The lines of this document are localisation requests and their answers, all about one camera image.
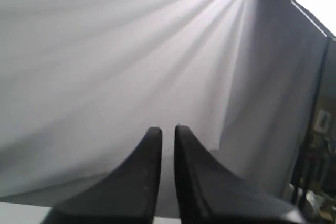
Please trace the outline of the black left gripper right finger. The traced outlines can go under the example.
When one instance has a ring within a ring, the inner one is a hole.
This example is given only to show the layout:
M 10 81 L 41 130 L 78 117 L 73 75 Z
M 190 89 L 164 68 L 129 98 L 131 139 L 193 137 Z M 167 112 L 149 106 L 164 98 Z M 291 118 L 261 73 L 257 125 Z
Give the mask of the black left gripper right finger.
M 297 207 L 219 163 L 188 126 L 175 128 L 174 179 L 181 223 L 306 223 Z

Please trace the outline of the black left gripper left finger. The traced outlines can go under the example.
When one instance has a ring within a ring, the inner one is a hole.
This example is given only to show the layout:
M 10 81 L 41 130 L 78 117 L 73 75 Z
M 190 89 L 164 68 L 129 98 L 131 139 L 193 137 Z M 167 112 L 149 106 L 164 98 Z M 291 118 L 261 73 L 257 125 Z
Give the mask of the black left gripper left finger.
M 52 207 L 43 223 L 152 223 L 163 134 L 150 127 L 125 161 L 89 189 Z

